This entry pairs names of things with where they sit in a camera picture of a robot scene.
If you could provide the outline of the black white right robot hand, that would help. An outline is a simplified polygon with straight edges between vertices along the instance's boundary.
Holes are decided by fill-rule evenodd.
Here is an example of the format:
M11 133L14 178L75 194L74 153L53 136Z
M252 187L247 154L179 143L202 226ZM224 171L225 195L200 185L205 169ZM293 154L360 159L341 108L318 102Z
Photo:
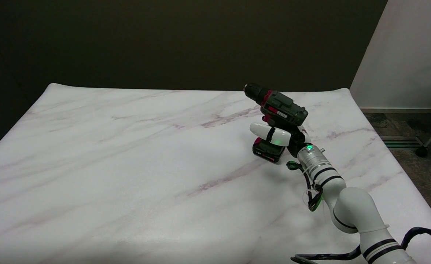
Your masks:
M301 149L312 144L302 125L279 128L253 122L249 129L257 137L253 145L254 154L273 162L277 162L285 150L297 158Z

